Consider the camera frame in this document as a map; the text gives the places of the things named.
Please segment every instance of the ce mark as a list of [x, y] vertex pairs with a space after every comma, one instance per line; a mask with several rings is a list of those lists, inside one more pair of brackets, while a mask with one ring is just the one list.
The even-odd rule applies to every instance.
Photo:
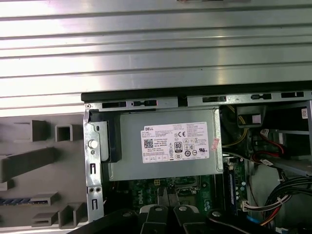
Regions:
[[185, 132], [179, 132], [177, 135], [178, 135], [179, 137], [182, 137], [182, 136], [185, 137]]

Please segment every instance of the power supply label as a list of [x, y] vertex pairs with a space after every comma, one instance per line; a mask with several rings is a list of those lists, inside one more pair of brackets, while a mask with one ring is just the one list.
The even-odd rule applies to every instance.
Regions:
[[143, 163], [209, 158], [207, 122], [145, 126]]

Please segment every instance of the metal bracket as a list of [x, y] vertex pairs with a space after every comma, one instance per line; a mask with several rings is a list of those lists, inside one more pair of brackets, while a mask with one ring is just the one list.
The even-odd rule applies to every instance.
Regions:
[[101, 144], [104, 141], [100, 138], [99, 130], [106, 122], [89, 123], [89, 117], [90, 113], [86, 111], [83, 120], [83, 130], [87, 206], [89, 221], [93, 221], [104, 216], [101, 155], [104, 158], [108, 158], [108, 147], [103, 147], [104, 152], [101, 151]]

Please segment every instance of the screw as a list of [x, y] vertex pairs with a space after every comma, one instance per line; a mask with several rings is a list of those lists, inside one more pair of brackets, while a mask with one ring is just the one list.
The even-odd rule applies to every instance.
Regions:
[[185, 206], [181, 206], [181, 207], [179, 207], [179, 210], [180, 210], [180, 211], [186, 211], [187, 208], [186, 208]]
[[213, 216], [214, 216], [214, 217], [221, 217], [222, 214], [221, 214], [219, 211], [214, 211], [214, 212], [213, 212]]
[[95, 149], [97, 146], [98, 146], [98, 142], [96, 140], [90, 140], [88, 142], [88, 146], [91, 148], [91, 149]]
[[127, 213], [124, 213], [122, 216], [124, 216], [124, 217], [130, 217], [130, 216], [131, 216], [131, 213], [127, 212]]

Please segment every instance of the white connector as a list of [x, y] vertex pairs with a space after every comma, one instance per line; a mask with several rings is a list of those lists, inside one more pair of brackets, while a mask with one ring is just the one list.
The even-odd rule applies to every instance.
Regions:
[[248, 201], [247, 201], [247, 200], [241, 201], [241, 203], [240, 203], [240, 208], [241, 208], [242, 212], [247, 212], [247, 211], [248, 211], [247, 208], [246, 208], [246, 205], [247, 205], [247, 204], [248, 204]]

